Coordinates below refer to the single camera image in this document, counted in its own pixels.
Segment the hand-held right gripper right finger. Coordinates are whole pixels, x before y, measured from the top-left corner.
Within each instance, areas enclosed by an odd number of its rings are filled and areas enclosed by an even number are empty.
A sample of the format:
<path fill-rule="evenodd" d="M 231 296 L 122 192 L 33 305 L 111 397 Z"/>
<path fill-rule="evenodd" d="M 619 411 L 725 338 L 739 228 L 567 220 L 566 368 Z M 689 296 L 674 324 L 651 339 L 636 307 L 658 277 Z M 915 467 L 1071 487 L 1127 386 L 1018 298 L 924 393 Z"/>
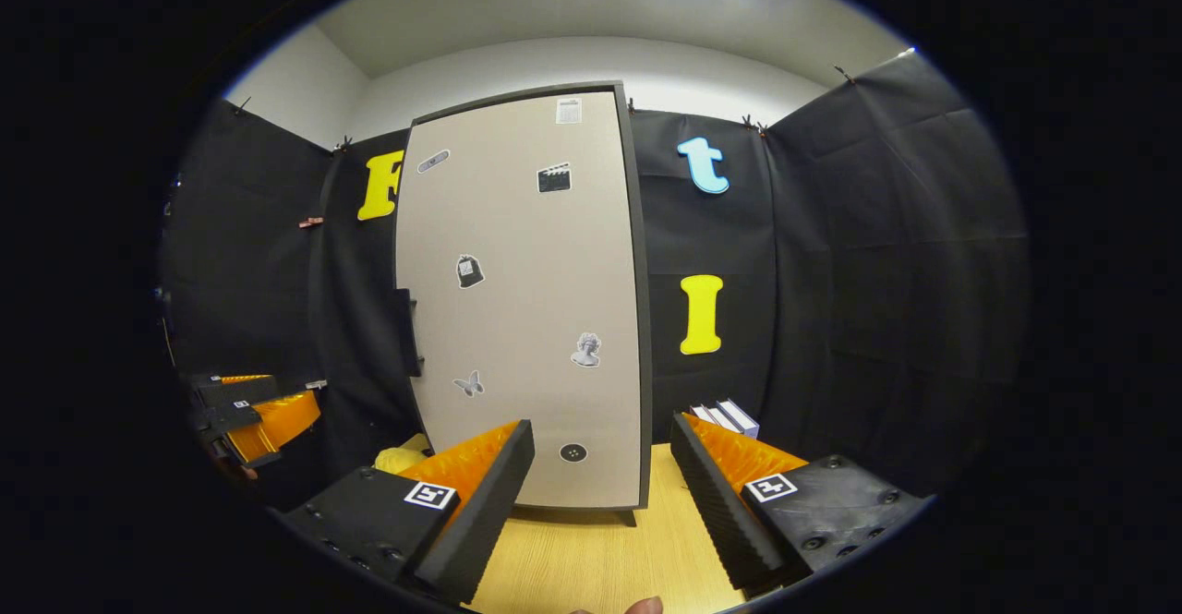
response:
<path fill-rule="evenodd" d="M 929 505 L 849 457 L 807 463 L 693 413 L 675 414 L 669 445 L 717 558 L 745 596 L 834 571 Z"/>

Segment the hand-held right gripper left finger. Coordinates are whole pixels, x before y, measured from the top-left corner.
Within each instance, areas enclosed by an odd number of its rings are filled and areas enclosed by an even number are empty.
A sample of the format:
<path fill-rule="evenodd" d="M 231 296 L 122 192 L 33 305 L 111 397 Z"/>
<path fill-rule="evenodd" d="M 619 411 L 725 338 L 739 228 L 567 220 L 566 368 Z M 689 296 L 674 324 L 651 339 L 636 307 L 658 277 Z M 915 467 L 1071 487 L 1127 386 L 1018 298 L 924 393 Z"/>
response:
<path fill-rule="evenodd" d="M 532 424 L 520 419 L 398 474 L 356 468 L 282 513 L 282 526 L 376 584 L 469 603 L 533 459 Z"/>

